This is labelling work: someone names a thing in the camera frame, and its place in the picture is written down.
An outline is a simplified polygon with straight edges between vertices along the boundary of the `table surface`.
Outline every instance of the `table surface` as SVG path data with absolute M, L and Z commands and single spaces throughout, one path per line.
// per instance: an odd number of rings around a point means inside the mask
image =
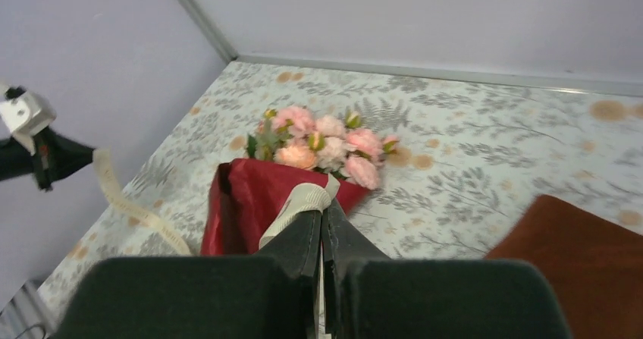
M 231 63 L 124 193 L 199 251 L 217 165 L 243 155 L 267 108 L 356 108 L 403 148 L 350 217 L 394 258 L 480 258 L 550 194 L 643 234 L 643 99 L 380 74 Z M 57 317 L 83 275 L 113 256 L 173 254 L 107 209 L 39 289 Z

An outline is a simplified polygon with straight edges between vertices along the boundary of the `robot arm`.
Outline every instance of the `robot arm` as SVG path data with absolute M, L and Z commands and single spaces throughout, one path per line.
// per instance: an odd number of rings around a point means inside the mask
M 49 125 L 56 114 L 40 95 L 0 84 L 0 118 L 11 137 L 0 140 L 0 181 L 32 174 L 41 190 L 93 161 L 94 148 L 69 140 Z

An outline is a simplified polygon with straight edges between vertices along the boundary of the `brown towel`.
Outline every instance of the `brown towel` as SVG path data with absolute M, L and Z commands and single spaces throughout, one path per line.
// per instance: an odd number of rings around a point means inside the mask
M 523 259 L 549 280 L 576 339 L 643 338 L 643 237 L 540 196 L 488 259 Z

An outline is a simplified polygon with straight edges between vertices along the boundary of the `metal frame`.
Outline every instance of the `metal frame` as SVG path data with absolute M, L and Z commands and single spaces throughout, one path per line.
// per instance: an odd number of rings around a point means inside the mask
M 356 64 L 347 62 L 318 61 L 268 56 L 239 55 L 236 49 L 200 8 L 196 0 L 178 0 L 200 28 L 203 36 L 216 49 L 227 63 L 244 61 L 260 64 L 277 64 L 283 66 L 314 67 L 329 70 L 356 71 L 370 74 L 388 74 L 411 77 L 425 77 L 441 80 L 455 80 L 472 83 L 490 83 L 498 85 L 535 87 L 552 89 L 567 93 L 604 94 L 618 96 L 643 97 L 643 83 L 617 83 L 593 80 L 557 79 L 550 77 L 529 77 L 518 75 L 487 74 L 467 71 L 431 70 L 417 67 L 397 67 L 376 64 Z

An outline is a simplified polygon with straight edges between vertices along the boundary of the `flower bouquet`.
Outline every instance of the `flower bouquet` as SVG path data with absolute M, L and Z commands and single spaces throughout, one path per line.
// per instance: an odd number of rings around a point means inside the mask
M 325 174 L 340 181 L 337 201 L 349 213 L 380 186 L 378 169 L 398 142 L 362 127 L 361 116 L 351 110 L 343 120 L 315 119 L 299 106 L 267 110 L 247 137 L 247 158 L 218 166 L 201 254 L 256 252 L 290 191 L 305 182 L 324 186 Z

